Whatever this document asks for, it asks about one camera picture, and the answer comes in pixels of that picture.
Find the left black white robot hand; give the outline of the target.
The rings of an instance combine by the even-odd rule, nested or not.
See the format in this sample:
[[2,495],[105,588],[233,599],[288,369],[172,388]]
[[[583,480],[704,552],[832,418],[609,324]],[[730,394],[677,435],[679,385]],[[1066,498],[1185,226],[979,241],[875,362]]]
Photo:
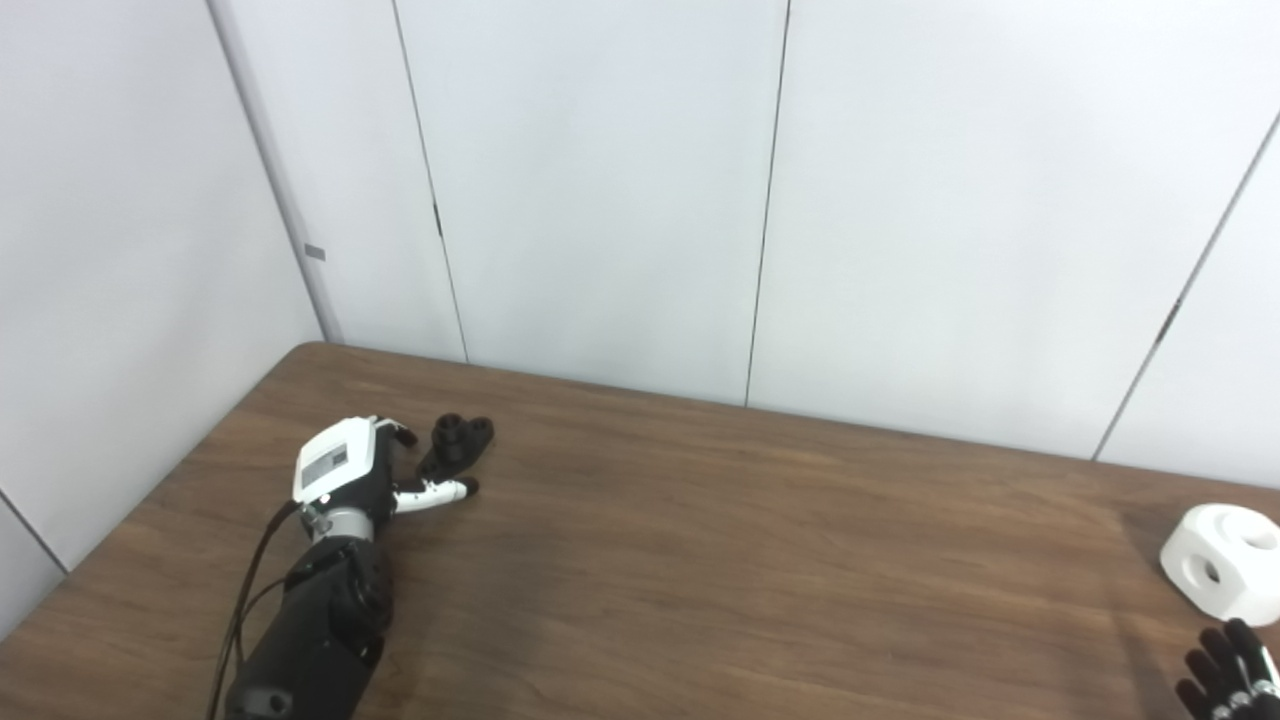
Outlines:
[[396,448],[413,448],[417,434],[388,416],[349,416],[311,438],[300,451],[292,500],[315,530],[356,515],[379,527],[397,514],[420,512],[471,498],[472,478],[421,479],[402,489],[394,479]]

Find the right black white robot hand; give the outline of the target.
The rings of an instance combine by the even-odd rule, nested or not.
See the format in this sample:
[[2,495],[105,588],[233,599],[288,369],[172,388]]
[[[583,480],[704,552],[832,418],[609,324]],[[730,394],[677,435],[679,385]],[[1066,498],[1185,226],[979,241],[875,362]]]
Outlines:
[[1277,660],[1239,618],[1199,634],[1175,693],[1190,719],[1277,719]]

